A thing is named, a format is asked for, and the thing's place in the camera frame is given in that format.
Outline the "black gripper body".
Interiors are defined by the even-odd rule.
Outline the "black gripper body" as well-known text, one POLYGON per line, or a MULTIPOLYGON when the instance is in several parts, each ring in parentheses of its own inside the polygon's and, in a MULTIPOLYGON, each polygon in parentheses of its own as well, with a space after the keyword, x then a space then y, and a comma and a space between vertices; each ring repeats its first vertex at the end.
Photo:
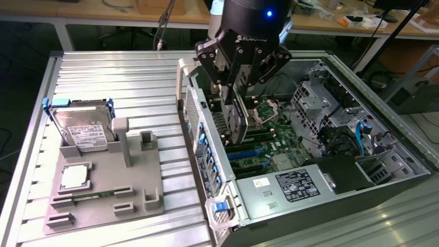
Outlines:
POLYGON ((237 47, 237 68, 250 67, 257 49, 265 57, 280 45, 290 22, 290 1, 224 1, 218 40, 237 47))

